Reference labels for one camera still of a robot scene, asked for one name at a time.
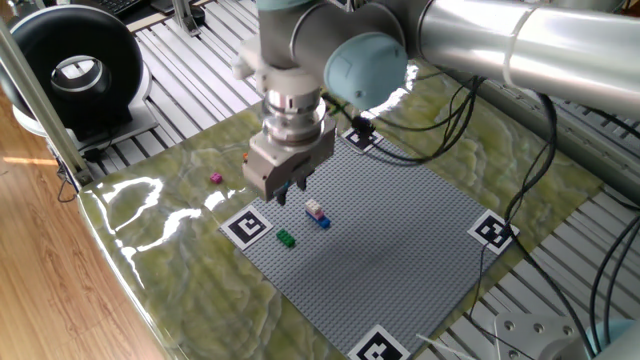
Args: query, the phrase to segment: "wooden floor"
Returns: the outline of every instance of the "wooden floor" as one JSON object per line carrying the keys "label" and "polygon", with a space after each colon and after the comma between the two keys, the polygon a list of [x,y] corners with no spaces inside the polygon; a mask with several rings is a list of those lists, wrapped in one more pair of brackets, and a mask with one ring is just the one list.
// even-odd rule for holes
{"label": "wooden floor", "polygon": [[56,169],[0,94],[0,359],[162,358]]}

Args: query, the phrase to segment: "green lego brick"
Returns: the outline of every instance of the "green lego brick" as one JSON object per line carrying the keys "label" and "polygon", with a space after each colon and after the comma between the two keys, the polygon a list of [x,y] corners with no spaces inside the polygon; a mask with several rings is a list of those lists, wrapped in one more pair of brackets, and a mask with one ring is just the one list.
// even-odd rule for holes
{"label": "green lego brick", "polygon": [[282,229],[276,233],[276,236],[287,247],[293,247],[296,244],[296,239],[293,238],[285,229]]}

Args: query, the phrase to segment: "metal bracket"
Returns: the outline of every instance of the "metal bracket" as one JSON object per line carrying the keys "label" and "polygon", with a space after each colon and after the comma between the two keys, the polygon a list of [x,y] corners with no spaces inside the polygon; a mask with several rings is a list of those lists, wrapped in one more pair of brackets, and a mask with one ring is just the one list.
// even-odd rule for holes
{"label": "metal bracket", "polygon": [[86,185],[89,185],[93,181],[93,177],[91,176],[91,172],[89,169],[82,169],[73,175],[73,178],[78,185],[77,188],[81,189]]}
{"label": "metal bracket", "polygon": [[[499,339],[526,355],[539,360],[587,360],[587,353],[571,318],[531,314],[503,313],[496,316],[495,332]],[[496,341],[499,360],[523,360],[522,353]]]}
{"label": "metal bracket", "polygon": [[174,18],[180,27],[192,37],[200,35],[200,29],[198,29],[193,15],[191,15],[189,0],[172,0],[172,2],[175,14]]}

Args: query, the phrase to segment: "white lego brick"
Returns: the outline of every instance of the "white lego brick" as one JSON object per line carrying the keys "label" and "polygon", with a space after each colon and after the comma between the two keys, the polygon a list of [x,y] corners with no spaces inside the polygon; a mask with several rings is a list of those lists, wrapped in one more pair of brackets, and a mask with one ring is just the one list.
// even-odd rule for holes
{"label": "white lego brick", "polygon": [[304,208],[305,210],[307,210],[309,213],[316,215],[317,213],[319,213],[320,211],[322,211],[322,207],[320,206],[320,204],[318,204],[315,200],[313,199],[309,199],[305,204],[304,204]]}

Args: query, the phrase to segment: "keyboard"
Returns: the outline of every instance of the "keyboard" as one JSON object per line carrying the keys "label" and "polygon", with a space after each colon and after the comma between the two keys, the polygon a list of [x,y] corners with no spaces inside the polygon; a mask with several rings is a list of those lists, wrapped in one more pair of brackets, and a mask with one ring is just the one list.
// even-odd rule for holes
{"label": "keyboard", "polygon": [[96,2],[104,6],[110,13],[115,16],[122,15],[122,13],[138,5],[143,0],[96,0]]}

